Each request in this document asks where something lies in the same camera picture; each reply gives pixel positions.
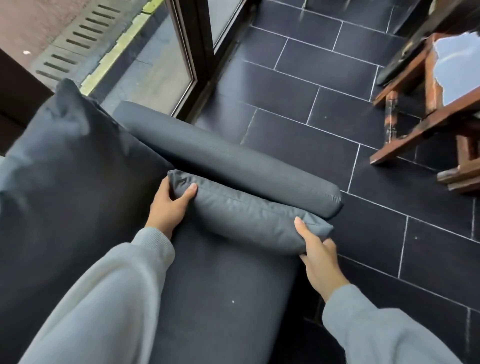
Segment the dark framed glass door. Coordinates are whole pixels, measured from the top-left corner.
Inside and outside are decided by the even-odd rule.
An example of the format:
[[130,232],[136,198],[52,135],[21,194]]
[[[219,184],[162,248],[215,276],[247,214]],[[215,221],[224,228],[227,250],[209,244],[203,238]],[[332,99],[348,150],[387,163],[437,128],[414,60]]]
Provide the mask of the dark framed glass door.
[[130,101],[189,121],[260,3],[149,0],[81,82],[81,92],[109,113]]

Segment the person's left hand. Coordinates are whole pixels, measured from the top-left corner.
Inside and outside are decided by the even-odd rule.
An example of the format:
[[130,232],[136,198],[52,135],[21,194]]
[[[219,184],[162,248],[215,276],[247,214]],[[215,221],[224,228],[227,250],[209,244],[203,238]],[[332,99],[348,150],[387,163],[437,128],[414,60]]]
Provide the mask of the person's left hand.
[[162,179],[150,206],[145,228],[155,228],[171,240],[176,227],[185,216],[188,204],[175,204],[170,196],[170,180],[166,176]]

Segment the grey sofa seat cushion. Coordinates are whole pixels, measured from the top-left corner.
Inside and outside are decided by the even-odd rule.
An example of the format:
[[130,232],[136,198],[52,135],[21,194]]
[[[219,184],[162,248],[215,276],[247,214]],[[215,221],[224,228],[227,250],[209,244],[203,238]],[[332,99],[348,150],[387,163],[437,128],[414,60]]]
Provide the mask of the grey sofa seat cushion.
[[268,364],[299,258],[239,244],[186,217],[149,364]]

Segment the small grey cushion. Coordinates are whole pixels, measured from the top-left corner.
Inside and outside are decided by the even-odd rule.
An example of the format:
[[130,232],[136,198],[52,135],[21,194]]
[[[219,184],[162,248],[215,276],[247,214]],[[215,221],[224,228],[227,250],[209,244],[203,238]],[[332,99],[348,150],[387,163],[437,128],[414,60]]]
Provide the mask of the small grey cushion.
[[173,169],[167,173],[171,192],[181,197],[191,184],[197,185],[186,216],[200,228],[235,241],[283,256],[306,252],[294,220],[299,217],[309,231],[324,240],[333,226],[303,209],[272,202],[235,190],[215,181]]

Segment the person's left forearm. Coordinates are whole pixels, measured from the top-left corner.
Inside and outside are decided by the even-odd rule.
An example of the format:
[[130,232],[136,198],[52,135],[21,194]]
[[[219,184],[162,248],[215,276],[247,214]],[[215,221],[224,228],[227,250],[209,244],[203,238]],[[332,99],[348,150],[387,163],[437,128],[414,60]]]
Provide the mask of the person's left forearm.
[[145,227],[68,290],[19,364],[149,364],[171,241]]

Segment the metal drain grate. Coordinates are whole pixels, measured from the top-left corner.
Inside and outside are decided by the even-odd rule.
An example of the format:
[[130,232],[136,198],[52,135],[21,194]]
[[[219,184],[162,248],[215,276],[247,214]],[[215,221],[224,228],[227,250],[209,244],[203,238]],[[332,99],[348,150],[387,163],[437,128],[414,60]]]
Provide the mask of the metal drain grate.
[[147,1],[91,0],[33,61],[29,71],[53,91],[64,78],[80,85]]

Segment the person's right hand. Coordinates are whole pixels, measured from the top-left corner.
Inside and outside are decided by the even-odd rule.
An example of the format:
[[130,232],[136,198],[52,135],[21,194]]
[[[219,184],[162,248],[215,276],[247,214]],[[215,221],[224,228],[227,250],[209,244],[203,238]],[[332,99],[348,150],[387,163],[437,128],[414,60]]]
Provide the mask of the person's right hand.
[[350,284],[339,267],[337,246],[332,239],[322,241],[319,238],[319,243],[306,247],[306,252],[300,258],[305,265],[308,281],[324,302],[337,289]]

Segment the large grey back cushion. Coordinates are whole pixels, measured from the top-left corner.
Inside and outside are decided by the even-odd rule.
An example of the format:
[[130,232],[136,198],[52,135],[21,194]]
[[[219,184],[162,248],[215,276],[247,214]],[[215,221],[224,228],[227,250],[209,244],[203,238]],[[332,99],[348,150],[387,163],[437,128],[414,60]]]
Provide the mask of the large grey back cushion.
[[173,165],[65,79],[0,162],[0,364],[147,219]]

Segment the black chair cushion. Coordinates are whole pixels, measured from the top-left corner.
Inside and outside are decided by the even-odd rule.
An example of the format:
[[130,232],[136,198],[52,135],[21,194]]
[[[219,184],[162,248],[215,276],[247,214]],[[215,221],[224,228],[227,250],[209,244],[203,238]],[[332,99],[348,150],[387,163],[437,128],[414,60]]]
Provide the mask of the black chair cushion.
[[394,55],[388,65],[382,71],[379,71],[375,85],[385,87],[404,71],[409,63],[422,51],[426,39],[433,33],[447,34],[449,31],[445,27],[419,27],[406,41],[405,45]]

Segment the person's right forearm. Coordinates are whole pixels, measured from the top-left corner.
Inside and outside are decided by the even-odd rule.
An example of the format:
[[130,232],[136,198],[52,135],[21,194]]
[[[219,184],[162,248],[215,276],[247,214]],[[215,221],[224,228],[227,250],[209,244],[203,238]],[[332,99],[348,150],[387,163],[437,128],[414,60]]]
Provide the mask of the person's right forearm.
[[462,364],[423,325],[397,308],[377,308],[352,284],[333,292],[322,322],[347,364]]

